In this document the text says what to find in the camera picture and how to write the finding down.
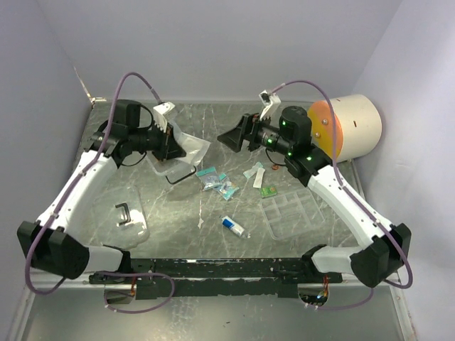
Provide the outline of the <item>clear plastic medicine box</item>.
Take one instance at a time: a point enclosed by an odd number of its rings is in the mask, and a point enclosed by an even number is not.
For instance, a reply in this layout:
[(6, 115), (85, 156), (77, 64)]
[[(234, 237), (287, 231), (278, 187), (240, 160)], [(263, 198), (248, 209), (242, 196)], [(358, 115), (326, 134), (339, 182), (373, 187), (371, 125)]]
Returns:
[[(175, 117), (175, 109), (172, 111), (170, 117), (168, 118), (168, 125), (170, 124), (173, 127), (174, 133), (184, 132), (178, 126), (178, 124), (174, 120), (174, 117)], [(156, 126), (154, 126), (152, 111), (151, 111), (151, 118), (152, 118), (152, 122), (151, 122), (150, 129), (156, 127)], [(159, 161), (159, 160), (155, 159), (152, 152), (147, 152), (147, 153), (148, 153), (148, 162), (149, 162), (149, 165), (152, 167), (153, 172), (155, 172), (155, 174), (157, 174), (158, 176), (165, 177), (165, 179), (170, 184), (178, 183), (178, 182), (182, 181), (182, 179), (190, 176), (192, 173), (195, 173), (195, 171), (196, 171), (195, 166), (178, 161), (177, 158), (171, 159), (171, 160), (166, 160), (166, 161)]]

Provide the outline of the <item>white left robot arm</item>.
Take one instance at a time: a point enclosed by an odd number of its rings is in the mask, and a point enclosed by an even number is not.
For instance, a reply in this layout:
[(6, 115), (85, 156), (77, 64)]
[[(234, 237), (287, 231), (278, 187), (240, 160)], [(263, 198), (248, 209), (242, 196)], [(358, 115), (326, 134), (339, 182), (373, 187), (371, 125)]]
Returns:
[(64, 279), (76, 279), (88, 271), (106, 271), (115, 283), (133, 274), (128, 251), (114, 246), (89, 247), (78, 241), (85, 213), (107, 180), (133, 152), (152, 153), (159, 161), (184, 157), (186, 152), (173, 135), (170, 122), (175, 106), (164, 102), (149, 110), (151, 123), (139, 125), (137, 101), (121, 99), (114, 112), (86, 140), (80, 161), (56, 199), (34, 222), (24, 221), (17, 236), (26, 270), (38, 269)]

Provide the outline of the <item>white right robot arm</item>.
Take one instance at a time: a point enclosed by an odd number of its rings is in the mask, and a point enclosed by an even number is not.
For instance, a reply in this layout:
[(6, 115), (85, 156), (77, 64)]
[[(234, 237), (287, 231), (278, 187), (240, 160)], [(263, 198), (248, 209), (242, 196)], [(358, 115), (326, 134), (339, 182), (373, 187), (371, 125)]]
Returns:
[(312, 123), (303, 108), (287, 107), (278, 126), (270, 122), (261, 120), (258, 114), (245, 114), (217, 140), (235, 153), (246, 141), (249, 151), (264, 147), (283, 155), (289, 173), (328, 204), (358, 243), (356, 247), (314, 247), (302, 257), (302, 276), (315, 283), (326, 273), (351, 274), (374, 288), (379, 283), (388, 283), (394, 272), (405, 267), (408, 282), (395, 286), (409, 288), (413, 284), (407, 258), (412, 236), (409, 227), (391, 223), (342, 179), (332, 160), (312, 143)]

